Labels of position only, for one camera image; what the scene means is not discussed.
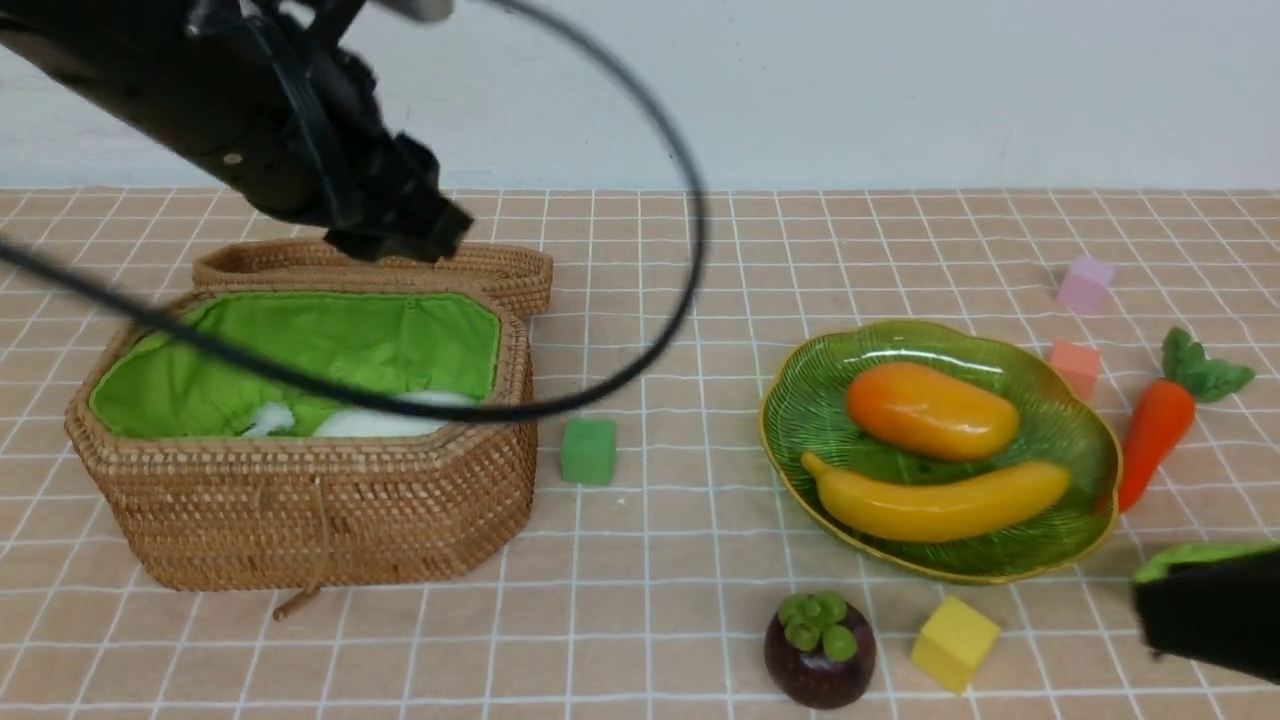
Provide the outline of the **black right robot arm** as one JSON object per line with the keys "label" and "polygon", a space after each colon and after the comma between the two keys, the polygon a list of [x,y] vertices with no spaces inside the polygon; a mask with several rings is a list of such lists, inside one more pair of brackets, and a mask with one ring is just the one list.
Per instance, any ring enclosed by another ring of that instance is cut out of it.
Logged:
{"label": "black right robot arm", "polygon": [[1167,547],[1135,571],[1132,602],[1156,659],[1279,682],[1277,544]]}

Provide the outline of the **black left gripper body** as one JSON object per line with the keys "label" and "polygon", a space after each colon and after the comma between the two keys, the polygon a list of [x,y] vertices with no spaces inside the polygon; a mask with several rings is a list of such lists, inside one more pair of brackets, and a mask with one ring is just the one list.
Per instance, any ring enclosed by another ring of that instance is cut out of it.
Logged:
{"label": "black left gripper body", "polygon": [[403,133],[384,135],[357,168],[355,223],[330,228],[325,243],[361,263],[453,258],[474,217],[442,192],[439,172],[430,149]]}

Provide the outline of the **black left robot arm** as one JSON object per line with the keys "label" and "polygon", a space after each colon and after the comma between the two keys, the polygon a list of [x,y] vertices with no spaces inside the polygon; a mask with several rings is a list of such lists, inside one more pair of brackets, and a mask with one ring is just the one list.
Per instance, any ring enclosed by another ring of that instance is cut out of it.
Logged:
{"label": "black left robot arm", "polygon": [[362,263],[452,258],[472,217],[384,124],[340,40],[361,1],[5,1],[3,45],[284,223]]}

